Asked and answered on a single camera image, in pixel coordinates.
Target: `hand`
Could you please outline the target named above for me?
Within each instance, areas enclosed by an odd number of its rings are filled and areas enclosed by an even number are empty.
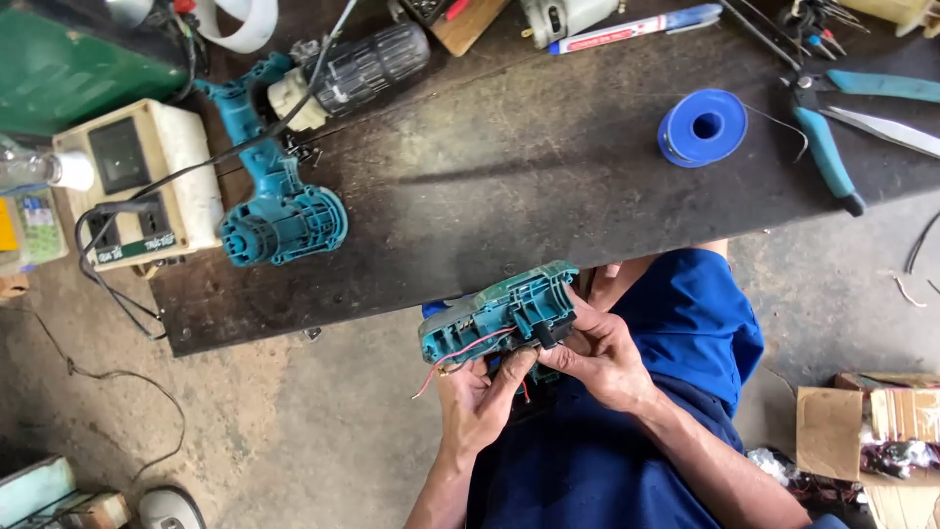
[[[571,287],[574,303],[574,329],[567,345],[543,349],[539,362],[584,382],[587,390],[604,406],[637,413],[654,402],[659,390],[643,366],[623,318],[599,312],[579,297]]]
[[[512,397],[537,357],[532,347],[515,351],[503,359],[492,381],[483,359],[437,377],[444,423],[442,455],[472,463],[481,450],[496,441],[509,420]]]

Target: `green label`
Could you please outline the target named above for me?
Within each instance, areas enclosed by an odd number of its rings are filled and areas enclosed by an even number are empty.
[[[144,253],[157,251],[158,249],[169,248],[176,244],[176,235],[167,233],[166,235],[157,235],[142,241],[136,241],[124,246],[109,249],[107,251],[97,251],[98,264],[104,265],[112,261],[127,259]]]

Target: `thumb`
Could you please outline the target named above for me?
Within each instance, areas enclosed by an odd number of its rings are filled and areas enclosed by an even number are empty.
[[[591,378],[598,369],[597,359],[581,356],[565,345],[556,345],[551,349],[541,349],[539,363],[551,367],[565,375],[571,375],[584,382]]]
[[[523,383],[525,374],[535,365],[535,360],[539,353],[532,347],[523,347],[512,353],[507,359],[503,360],[502,365],[496,376],[493,377],[493,384],[483,396],[479,409],[485,413],[487,409],[500,409],[509,413],[512,407],[512,396]]]

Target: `workbench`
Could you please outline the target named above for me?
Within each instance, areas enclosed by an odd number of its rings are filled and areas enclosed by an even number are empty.
[[[357,8],[364,14],[347,36],[390,24],[384,2],[363,3],[374,5]],[[631,0],[606,24],[696,3]],[[268,49],[321,35],[341,4],[281,0]],[[891,24],[864,22],[872,35],[833,27],[850,54],[840,68],[940,79],[935,41],[919,30],[898,40]],[[302,179],[346,205],[345,242],[280,267],[239,268],[216,249],[161,270],[151,286],[174,354],[471,293],[553,259],[586,268],[817,216],[851,222],[810,154],[793,163],[802,138],[753,112],[728,158],[687,169],[660,153],[661,119],[701,88],[729,90],[795,124],[777,80],[786,66],[733,19],[565,56],[535,50],[520,37],[525,26],[513,1],[465,56],[436,46],[428,68],[403,86],[300,136],[322,150],[316,168],[301,166]],[[261,56],[224,55],[212,78],[237,77]],[[835,63],[821,64],[818,72]],[[821,97],[940,134],[933,104]],[[217,114],[196,104],[211,149],[222,151],[229,144]],[[869,205],[940,187],[937,160],[830,124]],[[238,166],[218,168],[226,208],[253,192]]]

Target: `concrete floor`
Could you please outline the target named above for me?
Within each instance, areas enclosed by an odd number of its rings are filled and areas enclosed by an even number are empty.
[[[764,369],[745,387],[745,442],[792,450],[791,386],[838,371],[932,371],[940,296],[925,279],[940,264],[928,242],[905,301],[891,279],[940,194],[895,202],[863,218],[831,216],[731,244],[735,276],[767,342]],[[937,241],[940,232],[932,241]],[[129,272],[108,280],[149,299]],[[418,309],[174,360],[124,321],[71,260],[32,274],[19,300],[89,371],[133,369],[177,395],[187,432],[180,454],[132,484],[142,462],[172,448],[176,411],[139,380],[69,377],[35,317],[0,308],[2,441],[69,456],[80,478],[131,492],[179,483],[215,527],[400,525],[439,436],[436,396],[415,401],[427,366]]]

